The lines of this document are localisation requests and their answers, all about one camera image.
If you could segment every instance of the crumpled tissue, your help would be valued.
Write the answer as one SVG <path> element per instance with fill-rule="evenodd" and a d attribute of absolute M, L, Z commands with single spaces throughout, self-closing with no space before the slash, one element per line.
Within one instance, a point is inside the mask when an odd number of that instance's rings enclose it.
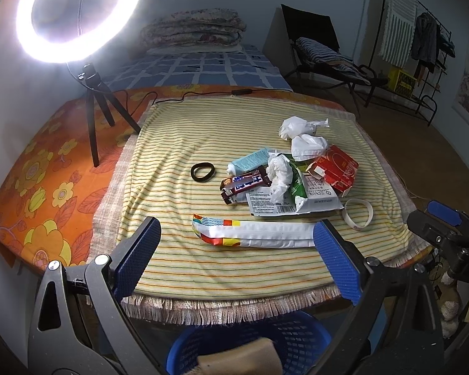
<path fill-rule="evenodd" d="M 271 203 L 283 203 L 285 192 L 289 189 L 294 177 L 290 164 L 283 156 L 270 153 L 266 172 L 271 180 Z"/>
<path fill-rule="evenodd" d="M 292 139 L 291 153 L 296 161 L 304 161 L 322 155 L 328 148 L 328 142 L 323 137 L 308 134 L 298 135 Z"/>
<path fill-rule="evenodd" d="M 328 118 L 324 121 L 306 121 L 303 118 L 293 116 L 281 124 L 280 138 L 287 140 L 294 139 L 301 134 L 314 134 L 317 126 L 330 127 Z"/>

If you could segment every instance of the black hair tie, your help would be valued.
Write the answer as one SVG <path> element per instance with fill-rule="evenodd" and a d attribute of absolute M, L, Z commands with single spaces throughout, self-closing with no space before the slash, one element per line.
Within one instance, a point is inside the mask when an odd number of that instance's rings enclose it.
<path fill-rule="evenodd" d="M 196 176 L 194 173 L 196 172 L 197 169 L 200 169 L 200 168 L 210 168 L 210 171 L 203 177 Z M 215 173 L 215 166 L 211 164 L 210 162 L 197 163 L 191 168 L 191 177 L 196 182 L 206 182 L 212 176 L 214 176 L 214 173 Z"/>

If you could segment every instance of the striped cushion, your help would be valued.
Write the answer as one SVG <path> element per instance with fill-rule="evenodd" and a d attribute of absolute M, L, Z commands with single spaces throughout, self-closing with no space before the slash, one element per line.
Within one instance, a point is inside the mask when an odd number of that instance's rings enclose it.
<path fill-rule="evenodd" d="M 296 41 L 296 44 L 306 55 L 306 58 L 309 61 L 308 65 L 313 66 L 317 63 L 326 63 L 344 76 L 356 79 L 362 84 L 366 83 L 367 85 L 370 85 L 370 82 L 366 79 L 365 75 L 356 69 L 351 58 L 341 55 L 333 49 L 330 49 L 328 46 L 325 46 L 313 39 L 300 37 Z"/>

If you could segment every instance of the floor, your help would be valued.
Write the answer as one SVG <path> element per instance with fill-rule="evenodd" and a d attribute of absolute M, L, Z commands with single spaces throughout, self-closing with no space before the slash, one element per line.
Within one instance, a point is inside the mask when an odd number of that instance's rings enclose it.
<path fill-rule="evenodd" d="M 356 114 L 348 89 L 319 90 L 289 82 L 296 92 L 338 102 Z M 358 101 L 361 127 L 403 178 L 407 188 L 425 198 L 413 199 L 417 208 L 425 209 L 427 199 L 435 199 L 469 215 L 469 170 L 436 128 L 374 104 L 365 108 L 363 101 Z"/>

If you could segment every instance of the candy bar wrapper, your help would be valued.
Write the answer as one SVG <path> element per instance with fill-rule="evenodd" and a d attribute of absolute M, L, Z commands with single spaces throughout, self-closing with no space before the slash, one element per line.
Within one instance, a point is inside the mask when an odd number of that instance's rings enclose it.
<path fill-rule="evenodd" d="M 238 203 L 240 193 L 260 185 L 271 186 L 271 181 L 263 166 L 242 175 L 224 179 L 220 183 L 220 195 L 226 204 Z"/>

